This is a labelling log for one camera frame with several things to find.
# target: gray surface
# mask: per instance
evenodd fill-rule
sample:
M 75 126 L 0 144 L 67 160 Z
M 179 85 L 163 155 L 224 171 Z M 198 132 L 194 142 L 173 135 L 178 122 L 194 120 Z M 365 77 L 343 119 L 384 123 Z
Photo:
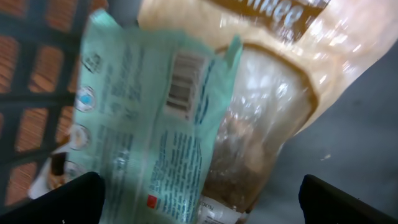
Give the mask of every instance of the gray surface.
M 298 193 L 305 174 L 398 218 L 397 73 L 395 44 L 315 123 L 285 144 L 248 223 L 304 223 Z

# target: red square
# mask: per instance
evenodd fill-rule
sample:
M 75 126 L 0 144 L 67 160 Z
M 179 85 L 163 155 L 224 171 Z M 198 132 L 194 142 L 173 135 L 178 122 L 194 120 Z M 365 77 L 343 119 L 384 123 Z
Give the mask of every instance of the red square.
M 148 195 L 147 206 L 149 208 L 155 208 L 156 206 L 157 197 Z

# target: beige plastic bag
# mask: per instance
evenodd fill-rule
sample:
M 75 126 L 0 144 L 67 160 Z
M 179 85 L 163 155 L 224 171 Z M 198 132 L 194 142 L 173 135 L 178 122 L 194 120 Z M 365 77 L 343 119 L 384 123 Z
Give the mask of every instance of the beige plastic bag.
M 221 54 L 236 34 L 246 43 L 202 194 L 245 212 L 281 145 L 391 48 L 397 11 L 396 0 L 143 0 L 144 29 L 183 29 Z

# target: white barcode label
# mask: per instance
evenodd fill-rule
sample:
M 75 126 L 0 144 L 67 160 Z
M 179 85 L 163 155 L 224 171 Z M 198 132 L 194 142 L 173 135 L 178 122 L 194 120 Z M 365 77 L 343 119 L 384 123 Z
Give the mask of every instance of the white barcode label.
M 166 99 L 166 112 L 187 121 L 191 120 L 206 64 L 207 58 L 202 55 L 189 52 L 176 54 L 170 90 Z

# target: black object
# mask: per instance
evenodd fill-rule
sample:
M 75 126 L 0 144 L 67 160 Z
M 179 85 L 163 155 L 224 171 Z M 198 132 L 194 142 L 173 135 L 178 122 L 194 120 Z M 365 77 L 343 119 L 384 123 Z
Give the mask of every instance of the black object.
M 39 174 L 45 160 L 56 149 L 55 133 L 58 118 L 64 106 L 73 106 L 74 93 L 67 90 L 73 67 L 78 58 L 80 39 L 88 16 L 90 0 L 77 1 L 76 11 L 69 33 L 49 27 L 45 20 L 48 0 L 29 2 L 24 18 L 0 13 L 0 35 L 12 37 L 19 44 L 19 53 L 11 81 L 11 91 L 0 94 L 0 113 L 3 115 L 0 138 L 0 214 L 26 203 L 6 207 L 5 196 L 10 173 L 13 168 L 36 162 L 34 178 Z M 41 45 L 49 45 L 63 52 L 63 64 L 58 83 L 51 93 L 32 93 L 28 84 L 34 70 L 36 55 Z M 17 152 L 15 143 L 23 110 L 26 108 L 46 108 L 47 123 L 40 149 Z
M 304 177 L 298 199 L 306 224 L 398 224 L 397 220 L 313 175 Z
M 95 172 L 88 172 L 1 216 L 0 223 L 97 224 L 100 221 L 104 199 L 103 179 Z

